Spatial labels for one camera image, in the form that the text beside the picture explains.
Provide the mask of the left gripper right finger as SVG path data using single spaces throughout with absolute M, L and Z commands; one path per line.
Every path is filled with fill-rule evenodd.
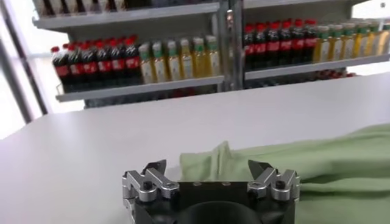
M 300 177 L 295 170 L 280 173 L 269 163 L 248 160 L 253 180 L 247 184 L 247 192 L 256 199 L 271 197 L 276 201 L 299 201 Z

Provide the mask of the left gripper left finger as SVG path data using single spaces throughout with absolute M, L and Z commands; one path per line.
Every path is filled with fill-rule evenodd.
M 141 173 L 125 171 L 122 175 L 123 204 L 131 217 L 135 217 L 136 199 L 152 203 L 158 196 L 173 200 L 180 192 L 180 184 L 165 177 L 166 160 L 151 162 Z

